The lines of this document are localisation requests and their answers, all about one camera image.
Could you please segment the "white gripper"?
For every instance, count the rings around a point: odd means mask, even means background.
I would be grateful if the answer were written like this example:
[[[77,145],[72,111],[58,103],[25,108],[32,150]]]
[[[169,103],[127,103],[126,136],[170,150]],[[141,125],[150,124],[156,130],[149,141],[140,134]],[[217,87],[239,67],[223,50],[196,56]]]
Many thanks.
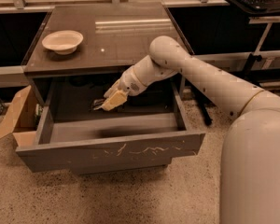
[[[137,96],[147,88],[137,77],[135,69],[131,66],[104,94],[102,109],[110,111],[127,101],[129,96]]]

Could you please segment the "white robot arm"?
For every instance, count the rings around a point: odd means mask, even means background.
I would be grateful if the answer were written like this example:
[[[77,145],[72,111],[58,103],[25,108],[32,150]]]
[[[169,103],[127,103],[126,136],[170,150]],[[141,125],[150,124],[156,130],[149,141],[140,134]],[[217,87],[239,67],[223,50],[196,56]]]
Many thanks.
[[[228,114],[220,163],[220,224],[280,224],[280,96],[189,55],[169,36],[104,94],[102,109],[124,104],[179,73]]]

